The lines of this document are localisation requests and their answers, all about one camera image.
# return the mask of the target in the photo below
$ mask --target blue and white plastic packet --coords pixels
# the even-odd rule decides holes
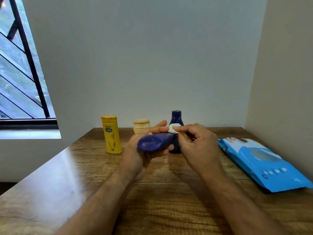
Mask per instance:
[[[313,188],[312,182],[290,163],[252,139],[225,138],[219,139],[218,144],[260,186],[271,192]]]

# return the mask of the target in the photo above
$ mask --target table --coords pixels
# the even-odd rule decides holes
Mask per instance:
[[[209,128],[219,138],[251,138],[240,127]],[[124,148],[133,129],[120,128]],[[53,234],[112,174],[123,157],[108,154],[94,128],[0,196],[0,234]],[[294,234],[313,234],[313,193],[271,194],[221,150],[224,169],[264,210]],[[181,154],[155,158],[124,202],[116,234],[232,234],[219,207]]]

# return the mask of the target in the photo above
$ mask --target window sill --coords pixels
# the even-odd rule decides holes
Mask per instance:
[[[60,139],[59,130],[0,130],[0,139]]]

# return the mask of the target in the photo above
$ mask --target beige jar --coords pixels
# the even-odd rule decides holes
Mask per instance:
[[[147,128],[150,128],[150,120],[149,119],[136,119],[134,121],[134,132],[139,133]]]

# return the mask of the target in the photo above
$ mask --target person's left hand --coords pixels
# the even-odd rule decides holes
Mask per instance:
[[[152,158],[162,157],[168,154],[169,151],[174,149],[174,145],[169,145],[166,149],[156,151],[156,152],[143,152],[137,149],[137,143],[139,139],[148,134],[164,133],[168,132],[169,128],[166,127],[167,121],[163,120],[158,123],[153,128],[141,131],[133,135],[128,141],[125,151],[124,158],[120,164],[123,170],[128,170],[130,174],[134,177],[135,181],[140,180],[143,177],[145,170]]]

